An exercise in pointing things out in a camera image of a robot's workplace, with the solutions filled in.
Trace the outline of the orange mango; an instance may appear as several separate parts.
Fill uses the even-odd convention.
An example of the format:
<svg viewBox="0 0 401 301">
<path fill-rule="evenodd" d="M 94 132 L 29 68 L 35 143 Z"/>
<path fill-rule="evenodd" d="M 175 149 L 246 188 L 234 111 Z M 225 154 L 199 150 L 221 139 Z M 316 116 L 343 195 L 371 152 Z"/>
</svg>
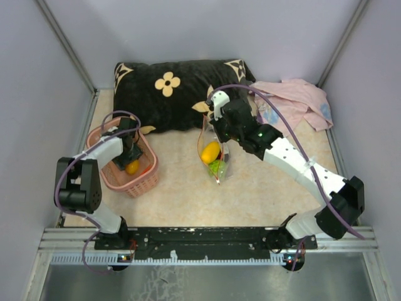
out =
<svg viewBox="0 0 401 301">
<path fill-rule="evenodd" d="M 138 171 L 139 165 L 140 165 L 139 160 L 134 160 L 126 165 L 125 172 L 128 175 L 134 175 Z"/>
</svg>

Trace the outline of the orange carrot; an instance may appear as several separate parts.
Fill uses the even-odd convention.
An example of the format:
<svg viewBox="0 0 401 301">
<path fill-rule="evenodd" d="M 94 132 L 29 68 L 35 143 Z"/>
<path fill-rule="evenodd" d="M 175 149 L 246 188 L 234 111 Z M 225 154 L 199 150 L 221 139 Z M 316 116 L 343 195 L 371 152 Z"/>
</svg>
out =
<svg viewBox="0 0 401 301">
<path fill-rule="evenodd" d="M 142 175 L 142 174 L 146 174 L 147 172 L 149 172 L 149 170 L 151 170 L 151 168 L 152 168 L 152 167 L 150 166 L 150 167 L 144 169 L 144 170 L 142 171 L 141 175 Z"/>
</svg>

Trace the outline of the yellow lemon fruit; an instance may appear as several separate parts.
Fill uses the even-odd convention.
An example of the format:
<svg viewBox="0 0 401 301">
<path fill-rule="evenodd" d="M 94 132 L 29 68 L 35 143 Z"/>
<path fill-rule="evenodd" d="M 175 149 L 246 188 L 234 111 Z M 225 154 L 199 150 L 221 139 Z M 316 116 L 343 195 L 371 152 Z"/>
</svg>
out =
<svg viewBox="0 0 401 301">
<path fill-rule="evenodd" d="M 206 145 L 201 152 L 200 158 L 204 164 L 210 164 L 215 161 L 221 152 L 220 145 L 217 141 L 212 141 Z"/>
</svg>

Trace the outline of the clear zip top bag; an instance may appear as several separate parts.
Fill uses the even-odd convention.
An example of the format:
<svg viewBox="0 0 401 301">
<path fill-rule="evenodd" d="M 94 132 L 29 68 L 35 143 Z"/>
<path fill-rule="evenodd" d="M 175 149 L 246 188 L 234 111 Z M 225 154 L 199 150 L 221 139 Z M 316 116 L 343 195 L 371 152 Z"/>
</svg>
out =
<svg viewBox="0 0 401 301">
<path fill-rule="evenodd" d="M 197 140 L 197 153 L 208 176 L 221 185 L 231 177 L 231 153 L 227 143 L 217 138 L 207 116 L 203 116 L 202 127 Z"/>
</svg>

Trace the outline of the green custard apple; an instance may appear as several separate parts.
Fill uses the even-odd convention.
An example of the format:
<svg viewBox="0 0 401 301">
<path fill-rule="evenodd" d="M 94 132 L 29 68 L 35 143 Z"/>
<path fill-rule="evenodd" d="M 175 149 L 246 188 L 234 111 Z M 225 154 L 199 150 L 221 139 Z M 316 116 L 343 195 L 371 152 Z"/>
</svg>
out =
<svg viewBox="0 0 401 301">
<path fill-rule="evenodd" d="M 210 176 L 224 177 L 227 171 L 227 164 L 224 161 L 215 160 L 208 165 Z"/>
</svg>

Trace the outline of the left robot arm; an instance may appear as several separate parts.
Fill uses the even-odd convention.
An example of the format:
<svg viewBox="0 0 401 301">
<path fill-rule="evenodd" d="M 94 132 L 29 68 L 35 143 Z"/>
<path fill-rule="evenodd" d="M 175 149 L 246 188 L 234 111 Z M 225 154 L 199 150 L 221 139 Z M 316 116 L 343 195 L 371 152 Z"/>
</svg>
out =
<svg viewBox="0 0 401 301">
<path fill-rule="evenodd" d="M 122 117 L 117 127 L 105 130 L 93 146 L 73 157 L 62 157 L 56 163 L 55 206 L 95 225 L 98 231 L 95 237 L 106 250 L 126 247 L 130 233 L 125 219 L 102 201 L 100 172 L 112 161 L 125 167 L 138 157 L 135 143 L 140 126 L 135 115 Z"/>
</svg>

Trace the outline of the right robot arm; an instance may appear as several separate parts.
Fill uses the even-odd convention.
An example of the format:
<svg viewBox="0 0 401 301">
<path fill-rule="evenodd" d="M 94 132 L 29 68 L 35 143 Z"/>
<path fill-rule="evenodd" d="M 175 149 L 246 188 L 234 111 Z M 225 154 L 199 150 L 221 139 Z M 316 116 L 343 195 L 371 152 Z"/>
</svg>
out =
<svg viewBox="0 0 401 301">
<path fill-rule="evenodd" d="M 226 94 L 218 93 L 206 104 L 221 142 L 237 142 L 248 154 L 287 173 L 320 202 L 319 208 L 295 213 L 283 222 L 279 238 L 285 247 L 294 248 L 302 238 L 320 233 L 336 240 L 345 233 L 363 237 L 352 228 L 364 210 L 364 187 L 359 178 L 346 179 L 313 162 L 280 131 L 258 123 L 250 106 L 242 100 L 230 100 Z"/>
</svg>

